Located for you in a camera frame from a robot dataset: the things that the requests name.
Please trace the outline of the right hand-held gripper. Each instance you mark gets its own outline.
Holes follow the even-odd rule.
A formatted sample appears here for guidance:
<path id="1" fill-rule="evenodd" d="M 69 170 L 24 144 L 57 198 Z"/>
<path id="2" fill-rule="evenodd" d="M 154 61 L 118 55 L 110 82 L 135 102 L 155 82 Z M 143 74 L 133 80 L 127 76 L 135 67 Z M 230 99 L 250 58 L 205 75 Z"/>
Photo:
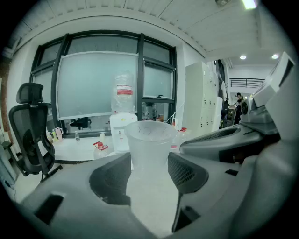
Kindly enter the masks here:
<path id="1" fill-rule="evenodd" d="M 241 103 L 240 123 L 283 140 L 299 138 L 299 67 L 284 52 L 253 96 Z"/>

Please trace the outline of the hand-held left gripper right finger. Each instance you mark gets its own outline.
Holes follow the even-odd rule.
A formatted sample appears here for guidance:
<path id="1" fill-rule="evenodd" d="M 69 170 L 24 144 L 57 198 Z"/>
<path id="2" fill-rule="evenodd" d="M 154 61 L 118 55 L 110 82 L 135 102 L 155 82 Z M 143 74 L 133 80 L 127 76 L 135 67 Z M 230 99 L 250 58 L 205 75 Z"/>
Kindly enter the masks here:
<path id="1" fill-rule="evenodd" d="M 231 239 L 233 220 L 251 180 L 251 158 L 243 165 L 170 153 L 168 172 L 179 183 L 170 239 Z"/>

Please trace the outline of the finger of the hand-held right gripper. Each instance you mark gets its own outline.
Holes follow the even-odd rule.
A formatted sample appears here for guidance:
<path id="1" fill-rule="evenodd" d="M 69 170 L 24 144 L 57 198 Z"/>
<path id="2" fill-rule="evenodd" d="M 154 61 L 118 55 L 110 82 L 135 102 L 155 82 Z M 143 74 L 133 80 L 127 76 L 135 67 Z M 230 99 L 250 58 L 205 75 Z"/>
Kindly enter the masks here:
<path id="1" fill-rule="evenodd" d="M 244 239 L 268 224 L 286 202 L 299 176 L 299 141 L 280 140 L 255 159 L 226 192 L 226 238 Z"/>
<path id="2" fill-rule="evenodd" d="M 242 162 L 259 154 L 265 135 L 246 126 L 230 126 L 185 141 L 180 153 L 218 162 Z"/>

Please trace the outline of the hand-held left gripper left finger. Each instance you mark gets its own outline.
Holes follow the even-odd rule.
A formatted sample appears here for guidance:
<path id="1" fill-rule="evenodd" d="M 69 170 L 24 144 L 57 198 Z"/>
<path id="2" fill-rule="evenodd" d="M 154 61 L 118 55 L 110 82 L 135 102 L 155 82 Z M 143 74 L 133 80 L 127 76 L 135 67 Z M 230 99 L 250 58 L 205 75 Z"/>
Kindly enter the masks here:
<path id="1" fill-rule="evenodd" d="M 60 239 L 152 239 L 126 194 L 130 153 L 79 164 L 50 177 L 20 209 L 44 235 Z"/>

